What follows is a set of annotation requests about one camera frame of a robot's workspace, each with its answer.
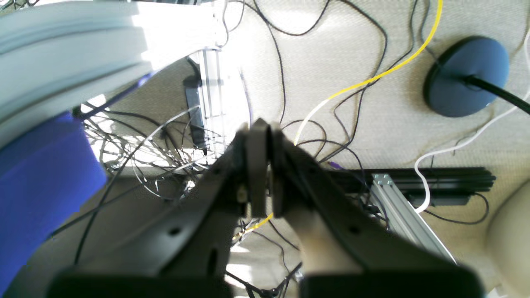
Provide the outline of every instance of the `blue round base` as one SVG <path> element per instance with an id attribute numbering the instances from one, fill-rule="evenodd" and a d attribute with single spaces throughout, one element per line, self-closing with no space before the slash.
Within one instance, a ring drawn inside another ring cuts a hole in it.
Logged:
<path id="1" fill-rule="evenodd" d="M 485 108 L 496 96 L 466 84 L 465 79 L 476 76 L 504 87 L 508 71 L 508 54 L 500 43 L 485 37 L 468 37 L 445 51 L 432 66 L 423 85 L 423 97 L 440 115 L 468 116 Z"/>

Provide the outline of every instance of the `yellow cable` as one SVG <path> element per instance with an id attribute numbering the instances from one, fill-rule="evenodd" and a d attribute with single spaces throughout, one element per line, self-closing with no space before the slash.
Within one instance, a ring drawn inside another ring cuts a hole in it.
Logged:
<path id="1" fill-rule="evenodd" d="M 429 36 L 427 37 L 427 39 L 425 40 L 423 45 L 421 45 L 421 47 L 412 56 L 410 56 L 407 60 L 399 63 L 398 65 L 390 68 L 388 71 L 385 71 L 385 72 L 383 72 L 383 73 L 381 73 L 379 75 L 376 75 L 376 76 L 374 76 L 374 77 L 372 77 L 372 78 L 370 78 L 370 79 L 368 79 L 368 80 L 366 80 L 366 81 L 364 81 L 362 83 L 355 84 L 355 85 L 350 86 L 348 88 L 344 88 L 341 91 L 333 94 L 332 96 L 326 98 L 324 101 L 319 103 L 318 106 L 316 106 L 311 112 L 309 112 L 309 114 L 305 117 L 304 121 L 302 121 L 302 124 L 300 125 L 298 131 L 296 132 L 295 139 L 294 139 L 294 144 L 295 145 L 298 144 L 298 141 L 300 140 L 300 135 L 302 134 L 302 130 L 307 125 L 307 122 L 309 122 L 311 117 L 318 110 L 320 110 L 321 107 L 323 107 L 326 103 L 328 103 L 330 100 L 334 99 L 335 97 L 337 97 L 337 96 L 339 96 L 339 95 L 341 95 L 341 94 L 343 94 L 345 92 L 348 92 L 350 90 L 362 87 L 362 86 L 364 86 L 366 84 L 369 84 L 369 83 L 371 83 L 373 81 L 379 80 L 380 78 L 384 77 L 385 75 L 397 71 L 398 69 L 400 69 L 401 67 L 403 67 L 407 63 L 409 63 L 410 61 L 414 60 L 414 58 L 416 58 L 429 45 L 432 37 L 434 36 L 434 33 L 436 32 L 436 29 L 438 28 L 438 24 L 440 23 L 441 9 L 442 9 L 443 6 L 444 6 L 444 1 L 443 0 L 438 0 L 438 10 L 436 11 L 436 19 L 434 20 L 434 25 L 432 26 L 431 32 L 429 33 Z"/>
<path id="2" fill-rule="evenodd" d="M 255 229 L 261 227 L 262 225 L 266 224 L 272 218 L 273 215 L 274 215 L 274 212 L 271 212 L 269 214 L 269 216 L 267 216 L 264 220 L 262 220 L 261 222 L 257 223 L 255 226 L 251 227 L 250 229 L 246 230 L 245 234 L 250 233 L 250 232 L 254 231 Z"/>

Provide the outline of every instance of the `metal frame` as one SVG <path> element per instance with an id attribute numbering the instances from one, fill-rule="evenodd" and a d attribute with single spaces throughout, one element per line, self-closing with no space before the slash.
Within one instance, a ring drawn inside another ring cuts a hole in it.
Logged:
<path id="1" fill-rule="evenodd" d="M 380 173 L 373 174 L 372 177 L 374 178 L 372 193 L 379 199 L 374 200 L 374 204 L 386 210 L 390 229 L 417 247 L 456 263 L 429 225 L 414 211 L 390 175 Z"/>

